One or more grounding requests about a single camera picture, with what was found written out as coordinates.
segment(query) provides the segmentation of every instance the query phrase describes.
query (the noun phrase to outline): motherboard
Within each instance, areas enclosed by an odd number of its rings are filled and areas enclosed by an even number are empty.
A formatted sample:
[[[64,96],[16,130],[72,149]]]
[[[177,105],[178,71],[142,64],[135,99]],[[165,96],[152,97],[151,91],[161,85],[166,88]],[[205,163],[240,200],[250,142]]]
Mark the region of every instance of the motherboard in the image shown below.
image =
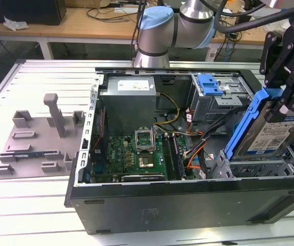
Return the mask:
[[[183,136],[110,136],[105,163],[94,163],[91,179],[96,183],[163,181],[184,177]],[[152,146],[148,150],[141,147]]]

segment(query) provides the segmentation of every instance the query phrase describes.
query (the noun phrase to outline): sticker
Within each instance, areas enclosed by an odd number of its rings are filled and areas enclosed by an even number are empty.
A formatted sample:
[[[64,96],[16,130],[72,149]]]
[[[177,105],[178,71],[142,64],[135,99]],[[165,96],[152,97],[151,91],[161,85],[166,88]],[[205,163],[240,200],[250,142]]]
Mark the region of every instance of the sticker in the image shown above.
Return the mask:
[[[220,86],[220,90],[230,91],[229,86]]]
[[[206,179],[206,174],[205,174],[202,170],[199,171],[199,176],[200,176],[202,179]]]
[[[214,155],[213,154],[207,155],[207,158],[205,158],[205,160],[214,160]]]
[[[148,80],[120,80],[117,83],[118,91],[149,91]]]
[[[192,115],[191,114],[187,114],[187,122],[192,122]]]
[[[29,155],[14,155],[15,158],[27,158]]]
[[[286,116],[282,122],[266,123],[247,150],[247,154],[260,155],[274,152],[290,135],[294,116]]]

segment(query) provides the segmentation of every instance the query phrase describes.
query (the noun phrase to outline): green motherboard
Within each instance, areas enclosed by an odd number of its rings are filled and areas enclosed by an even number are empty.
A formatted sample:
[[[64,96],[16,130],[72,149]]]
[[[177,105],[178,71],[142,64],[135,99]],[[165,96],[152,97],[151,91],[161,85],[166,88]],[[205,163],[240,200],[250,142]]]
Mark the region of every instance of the green motherboard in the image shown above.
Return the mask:
[[[92,170],[94,182],[119,182],[124,175],[164,175],[167,178],[163,153],[162,136],[155,136],[155,148],[152,151],[137,153],[135,136],[111,136],[108,139],[107,161],[102,173]],[[178,151],[183,156],[187,150],[183,136],[176,136]],[[138,138],[139,146],[153,145],[148,135]]]

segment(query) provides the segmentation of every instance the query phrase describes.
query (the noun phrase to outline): blue drive latch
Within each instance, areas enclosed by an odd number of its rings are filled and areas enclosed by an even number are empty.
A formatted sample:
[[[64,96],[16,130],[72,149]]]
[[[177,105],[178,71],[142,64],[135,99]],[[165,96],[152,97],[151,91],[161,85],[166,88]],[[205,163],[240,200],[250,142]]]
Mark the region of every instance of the blue drive latch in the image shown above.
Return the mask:
[[[239,145],[244,136],[244,133],[249,129],[251,122],[259,116],[262,110],[260,109],[261,103],[266,100],[279,98],[282,92],[283,91],[280,88],[269,89],[262,87],[262,90],[255,93],[254,98],[247,108],[245,115],[243,116],[233,136],[224,149],[224,153],[229,160],[234,156],[235,147]]]
[[[209,74],[198,74],[198,83],[205,96],[222,96],[223,91],[218,87],[218,82]]]

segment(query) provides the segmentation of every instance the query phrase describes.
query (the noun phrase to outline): gray plastic peg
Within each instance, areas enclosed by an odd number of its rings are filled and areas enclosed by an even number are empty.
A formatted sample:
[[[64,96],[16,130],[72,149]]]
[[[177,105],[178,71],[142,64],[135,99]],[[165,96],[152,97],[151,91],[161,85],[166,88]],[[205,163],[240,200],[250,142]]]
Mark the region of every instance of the gray plastic peg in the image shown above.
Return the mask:
[[[46,94],[44,104],[49,107],[49,112],[54,120],[59,137],[65,137],[64,118],[57,106],[58,96],[55,93]]]

